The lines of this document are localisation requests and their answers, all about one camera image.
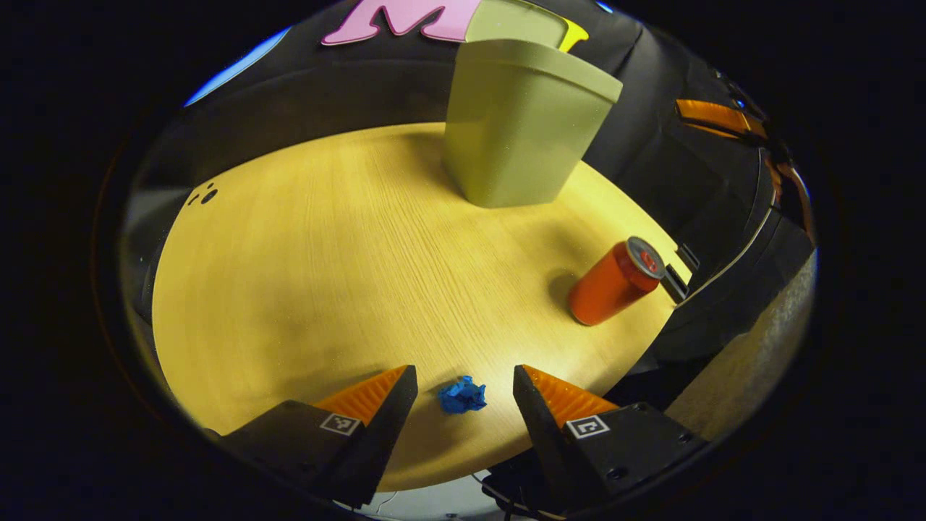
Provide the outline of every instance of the pink letter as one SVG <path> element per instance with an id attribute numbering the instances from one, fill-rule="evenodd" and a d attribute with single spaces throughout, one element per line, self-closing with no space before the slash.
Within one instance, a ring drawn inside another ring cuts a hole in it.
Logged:
<path id="1" fill-rule="evenodd" d="M 380 28 L 373 24 L 382 9 L 389 29 L 396 36 L 408 33 L 422 20 L 442 9 L 437 20 L 421 28 L 421 34 L 436 40 L 464 42 L 466 29 L 481 0 L 360 0 L 347 15 L 341 28 L 325 36 L 324 45 L 349 44 L 376 36 Z"/>

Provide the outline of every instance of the round wooden table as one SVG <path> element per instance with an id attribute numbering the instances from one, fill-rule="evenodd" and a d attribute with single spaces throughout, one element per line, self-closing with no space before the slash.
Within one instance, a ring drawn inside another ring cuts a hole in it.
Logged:
<path id="1" fill-rule="evenodd" d="M 224 435 L 283 400 L 411 363 L 419 396 L 380 491 L 413 489 L 531 446 L 516 364 L 599 395 L 634 365 L 672 313 L 665 289 L 594 327 L 571 318 L 566 295 L 630 235 L 688 280 L 674 242 L 584 163 L 551 204 L 476 207 L 441 167 L 443 132 L 328 136 L 193 191 L 157 267 L 153 326 L 195 421 Z M 437 391 L 462 375 L 486 384 L 488 406 L 445 414 Z"/>

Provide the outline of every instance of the plastic bin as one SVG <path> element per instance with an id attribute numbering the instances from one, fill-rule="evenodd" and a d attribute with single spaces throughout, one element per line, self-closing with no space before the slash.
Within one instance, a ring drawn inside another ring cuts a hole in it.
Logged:
<path id="1" fill-rule="evenodd" d="M 461 44 L 444 167 L 466 199 L 482 207 L 552 202 L 621 87 L 603 70 L 541 44 Z"/>

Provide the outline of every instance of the blue crumpled paper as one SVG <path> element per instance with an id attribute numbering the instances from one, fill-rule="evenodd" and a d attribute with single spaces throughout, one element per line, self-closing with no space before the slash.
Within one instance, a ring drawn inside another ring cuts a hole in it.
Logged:
<path id="1" fill-rule="evenodd" d="M 472 383 L 472 376 L 463 376 L 455 384 L 441 389 L 437 393 L 441 409 L 445 413 L 463 414 L 466 411 L 479 411 L 485 407 L 485 385 Z"/>

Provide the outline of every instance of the blue light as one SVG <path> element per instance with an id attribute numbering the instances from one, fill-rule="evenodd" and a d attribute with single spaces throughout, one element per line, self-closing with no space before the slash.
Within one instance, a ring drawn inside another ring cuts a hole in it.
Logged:
<path id="1" fill-rule="evenodd" d="M 231 67 L 228 67 L 226 70 L 216 74 L 214 78 L 206 82 L 202 88 L 196 91 L 196 94 L 194 94 L 193 97 L 191 97 L 190 100 L 187 101 L 183 106 L 191 106 L 193 103 L 206 97 L 206 95 L 227 83 L 231 78 L 241 74 L 245 69 L 257 63 L 257 61 L 266 56 L 267 53 L 273 49 L 273 47 L 277 46 L 280 40 L 283 39 L 283 36 L 285 36 L 290 29 L 292 28 L 287 27 L 286 29 L 274 34 L 273 36 L 270 36 L 266 42 L 255 47 L 254 50 L 248 53 L 246 57 L 241 58 Z"/>

